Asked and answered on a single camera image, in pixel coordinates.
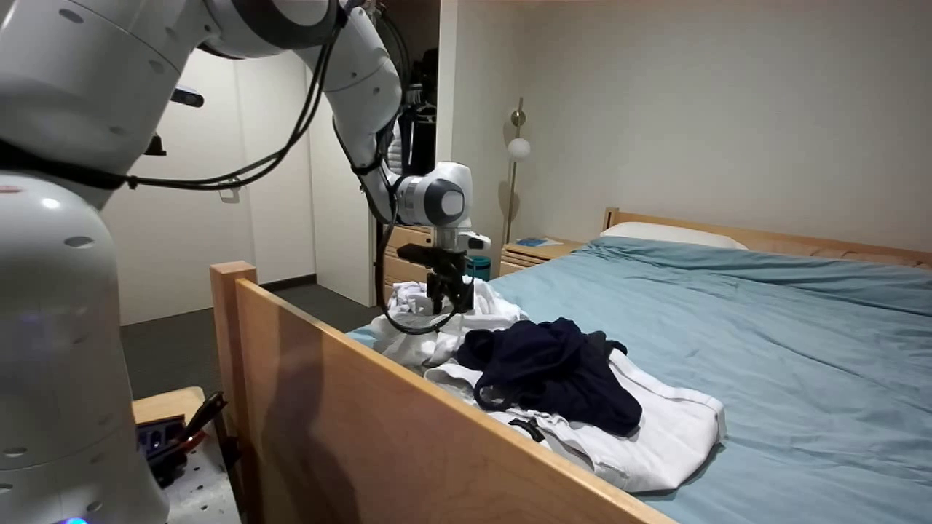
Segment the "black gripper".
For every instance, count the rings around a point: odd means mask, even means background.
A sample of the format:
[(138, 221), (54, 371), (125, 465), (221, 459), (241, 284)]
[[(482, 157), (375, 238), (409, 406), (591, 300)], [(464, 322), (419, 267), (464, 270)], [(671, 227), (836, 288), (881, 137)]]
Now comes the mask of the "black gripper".
[(466, 272), (466, 259), (460, 254), (441, 254), (429, 262), (429, 296), (431, 307), (444, 313), (469, 310), (474, 302), (474, 283)]

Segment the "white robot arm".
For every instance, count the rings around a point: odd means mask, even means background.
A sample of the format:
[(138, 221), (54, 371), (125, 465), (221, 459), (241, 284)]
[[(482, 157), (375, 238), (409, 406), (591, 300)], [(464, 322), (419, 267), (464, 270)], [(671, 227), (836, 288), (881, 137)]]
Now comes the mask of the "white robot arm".
[(391, 165), (402, 79), (365, 0), (4, 0), (0, 524), (167, 524), (131, 415), (109, 207), (195, 51), (313, 69), (375, 217), (457, 254), (473, 171)]

